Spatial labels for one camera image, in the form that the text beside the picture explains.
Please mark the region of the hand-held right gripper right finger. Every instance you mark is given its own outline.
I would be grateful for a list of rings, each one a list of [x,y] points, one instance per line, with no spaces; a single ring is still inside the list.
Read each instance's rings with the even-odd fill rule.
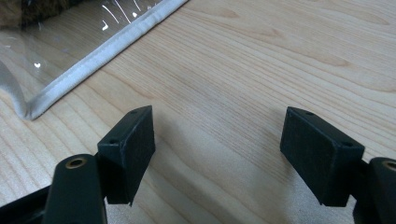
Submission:
[[[288,107],[280,151],[321,204],[345,206],[364,146],[316,114]]]

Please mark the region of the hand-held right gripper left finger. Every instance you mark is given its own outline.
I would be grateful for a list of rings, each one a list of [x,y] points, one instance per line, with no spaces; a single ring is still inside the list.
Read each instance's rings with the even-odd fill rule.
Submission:
[[[128,112],[97,144],[103,195],[109,204],[132,204],[155,152],[152,106]]]

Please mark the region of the transparent bag with white trim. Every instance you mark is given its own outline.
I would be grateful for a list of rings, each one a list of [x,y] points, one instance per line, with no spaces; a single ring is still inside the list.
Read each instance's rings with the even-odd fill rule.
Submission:
[[[189,0],[0,0],[0,91],[34,120]]]

